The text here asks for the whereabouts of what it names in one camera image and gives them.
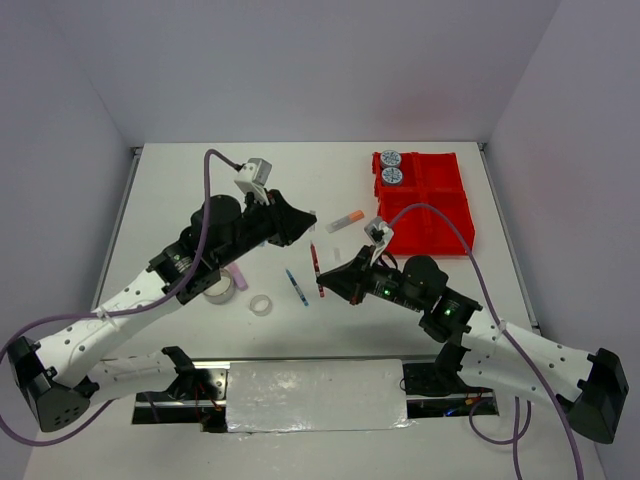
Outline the red pen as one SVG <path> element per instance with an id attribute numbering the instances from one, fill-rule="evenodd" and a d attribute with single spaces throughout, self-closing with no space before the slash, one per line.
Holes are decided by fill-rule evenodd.
<path id="1" fill-rule="evenodd" d="M 321 275 L 321 270 L 320 270 L 320 265 L 319 265 L 319 258 L 318 258 L 318 254 L 317 254 L 317 249 L 316 249 L 316 246 L 314 245 L 313 242 L 310 243 L 310 252 L 311 252 L 311 258 L 312 258 L 313 269 L 314 269 L 314 274 L 315 274 L 315 277 L 316 277 L 316 285 L 317 285 L 317 289 L 318 289 L 318 292 L 319 292 L 319 296 L 320 296 L 320 298 L 325 298 L 324 287 L 319 283 L 319 277 Z"/>

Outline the blue pen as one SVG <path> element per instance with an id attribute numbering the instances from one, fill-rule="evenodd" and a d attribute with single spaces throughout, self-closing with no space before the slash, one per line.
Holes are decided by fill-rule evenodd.
<path id="1" fill-rule="evenodd" d="M 298 295 L 299 299 L 301 300 L 302 304 L 305 307 L 309 307 L 309 302 L 308 302 L 305 294 L 303 293 L 300 285 L 298 284 L 297 280 L 293 276 L 292 272 L 288 268 L 285 269 L 285 272 L 286 272 L 286 275 L 287 275 L 290 283 L 292 284 L 294 290 L 296 291 L 296 294 Z"/>

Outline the blue patterned tape roll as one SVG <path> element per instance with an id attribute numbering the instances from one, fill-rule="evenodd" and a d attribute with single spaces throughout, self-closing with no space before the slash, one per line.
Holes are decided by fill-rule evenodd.
<path id="1" fill-rule="evenodd" d="M 385 186 L 397 187 L 401 186 L 404 181 L 404 174 L 398 167 L 386 167 L 380 174 L 381 182 Z"/>
<path id="2" fill-rule="evenodd" d="M 382 169 L 399 169 L 402 163 L 402 155 L 395 150 L 384 150 L 379 154 L 379 163 Z"/>

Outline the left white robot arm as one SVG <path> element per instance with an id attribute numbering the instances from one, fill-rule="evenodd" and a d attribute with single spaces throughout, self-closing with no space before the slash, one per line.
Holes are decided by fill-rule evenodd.
<path id="1" fill-rule="evenodd" d="M 264 203 L 253 194 L 243 203 L 212 196 L 177 241 L 87 317 L 40 340 L 10 342 L 12 374 L 41 431 L 59 431 L 94 405 L 138 392 L 189 396 L 204 376 L 181 348 L 120 359 L 112 352 L 213 286 L 224 267 L 261 243 L 287 247 L 316 221 L 277 190 L 268 191 Z"/>

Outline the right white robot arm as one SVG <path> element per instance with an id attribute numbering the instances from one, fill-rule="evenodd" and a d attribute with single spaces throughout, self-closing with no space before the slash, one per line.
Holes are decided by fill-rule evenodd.
<path id="1" fill-rule="evenodd" d="M 441 344 L 425 376 L 405 383 L 411 394 L 433 396 L 488 389 L 559 409 L 583 437 L 610 444 L 629 393 L 620 358 L 554 343 L 512 323 L 448 287 L 448 276 L 429 256 L 413 256 L 398 269 L 373 262 L 372 248 L 317 277 L 319 286 L 352 305 L 375 296 L 420 314 L 420 328 Z"/>

